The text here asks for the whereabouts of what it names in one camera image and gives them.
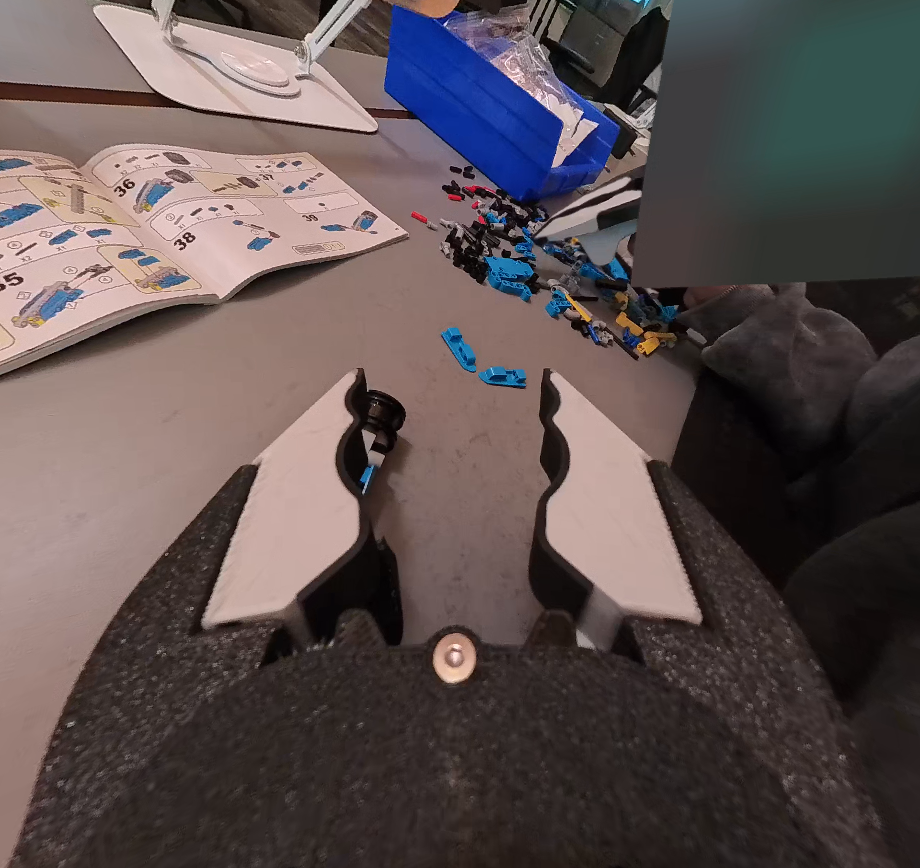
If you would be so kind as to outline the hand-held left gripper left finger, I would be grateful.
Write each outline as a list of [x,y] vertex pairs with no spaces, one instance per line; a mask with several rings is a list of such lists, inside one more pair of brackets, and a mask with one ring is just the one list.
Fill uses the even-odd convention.
[[360,489],[368,390],[362,368],[348,371],[247,468],[202,630],[274,621],[305,649],[330,642],[345,611],[364,609],[386,644],[402,642],[397,560]]

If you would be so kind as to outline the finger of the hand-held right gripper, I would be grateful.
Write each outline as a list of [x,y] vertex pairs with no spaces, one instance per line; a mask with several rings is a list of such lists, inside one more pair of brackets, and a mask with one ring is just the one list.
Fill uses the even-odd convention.
[[601,203],[554,217],[554,241],[578,239],[589,260],[602,266],[638,228],[639,203]]
[[582,195],[541,223],[535,241],[586,237],[638,219],[641,178],[615,178]]

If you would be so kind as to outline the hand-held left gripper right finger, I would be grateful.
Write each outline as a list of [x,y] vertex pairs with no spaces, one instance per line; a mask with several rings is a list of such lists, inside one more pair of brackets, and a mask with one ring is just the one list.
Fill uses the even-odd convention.
[[576,642],[613,649],[630,619],[693,627],[704,615],[653,473],[652,460],[561,373],[540,385],[540,464],[528,577],[547,610],[569,614]]

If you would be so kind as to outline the pile of small building pieces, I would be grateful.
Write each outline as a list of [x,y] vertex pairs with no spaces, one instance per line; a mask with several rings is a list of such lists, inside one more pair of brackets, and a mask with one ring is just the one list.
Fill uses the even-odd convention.
[[[632,267],[619,251],[637,231],[619,244],[614,260],[597,266],[578,239],[535,241],[535,231],[553,215],[545,206],[525,204],[500,188],[476,183],[470,167],[453,166],[450,172],[453,178],[442,192],[449,201],[468,205],[472,219],[467,224],[441,219],[446,237],[440,249],[478,284],[523,301],[545,290],[545,310],[552,319],[566,319],[594,345],[616,346],[633,359],[681,341],[706,346],[702,334],[679,322],[678,305],[634,283]],[[643,187],[644,176],[645,166],[639,165],[608,182],[641,178]],[[572,201],[604,184],[579,191]]]

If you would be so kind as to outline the black wheel blue beam assembly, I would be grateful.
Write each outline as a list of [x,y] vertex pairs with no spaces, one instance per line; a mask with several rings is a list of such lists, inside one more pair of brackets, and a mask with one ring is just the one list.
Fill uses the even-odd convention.
[[396,448],[398,433],[406,418],[405,407],[392,395],[384,391],[367,391],[367,408],[362,421],[366,465],[360,478],[361,494],[367,494],[376,473]]

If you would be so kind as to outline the person's right forearm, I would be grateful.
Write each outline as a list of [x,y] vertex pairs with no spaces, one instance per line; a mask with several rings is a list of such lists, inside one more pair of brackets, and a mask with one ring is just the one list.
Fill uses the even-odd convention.
[[918,336],[879,356],[804,284],[695,287],[685,304],[704,366],[751,405],[790,483],[868,447],[890,422],[918,445]]

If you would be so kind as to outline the black office chair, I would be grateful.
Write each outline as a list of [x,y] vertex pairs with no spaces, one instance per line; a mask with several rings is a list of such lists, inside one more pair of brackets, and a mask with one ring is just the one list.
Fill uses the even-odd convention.
[[656,6],[639,19],[627,35],[631,40],[626,88],[623,90],[624,110],[627,113],[637,93],[643,91],[645,81],[661,64],[669,26],[669,19],[661,6]]

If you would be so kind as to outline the clear plastic bags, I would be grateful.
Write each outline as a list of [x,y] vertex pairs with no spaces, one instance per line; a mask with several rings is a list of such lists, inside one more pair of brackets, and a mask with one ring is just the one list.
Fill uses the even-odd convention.
[[559,81],[546,48],[530,30],[526,3],[496,13],[453,13],[445,28],[560,121],[553,167],[567,159],[595,130],[581,103],[574,101]]

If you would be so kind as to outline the blue plastic bin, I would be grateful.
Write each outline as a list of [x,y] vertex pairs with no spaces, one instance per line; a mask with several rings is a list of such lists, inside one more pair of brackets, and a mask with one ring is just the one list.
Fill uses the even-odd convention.
[[595,128],[554,164],[562,120],[443,20],[392,10],[385,91],[484,176],[523,202],[567,194],[604,170],[620,127],[569,92]]

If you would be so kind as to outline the person's dark grey jacket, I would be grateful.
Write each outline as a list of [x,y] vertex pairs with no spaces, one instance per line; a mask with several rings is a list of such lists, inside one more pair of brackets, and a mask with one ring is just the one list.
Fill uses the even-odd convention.
[[785,599],[857,742],[898,866],[919,856],[918,338],[859,379],[843,437],[797,483],[827,541]]

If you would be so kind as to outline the open instruction booklet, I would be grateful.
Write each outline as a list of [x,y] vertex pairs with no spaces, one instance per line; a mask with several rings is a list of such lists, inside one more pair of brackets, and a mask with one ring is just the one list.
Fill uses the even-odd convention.
[[1,152],[1,373],[260,276],[408,238],[306,152],[123,145],[83,166]]

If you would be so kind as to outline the white folding stand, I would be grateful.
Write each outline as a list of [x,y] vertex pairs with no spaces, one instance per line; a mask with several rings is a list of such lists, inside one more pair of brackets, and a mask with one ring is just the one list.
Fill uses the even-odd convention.
[[[406,7],[412,0],[385,0]],[[155,91],[202,112],[374,134],[377,122],[319,58],[371,0],[337,0],[293,51],[174,17],[176,0],[140,11],[95,7],[121,52]]]

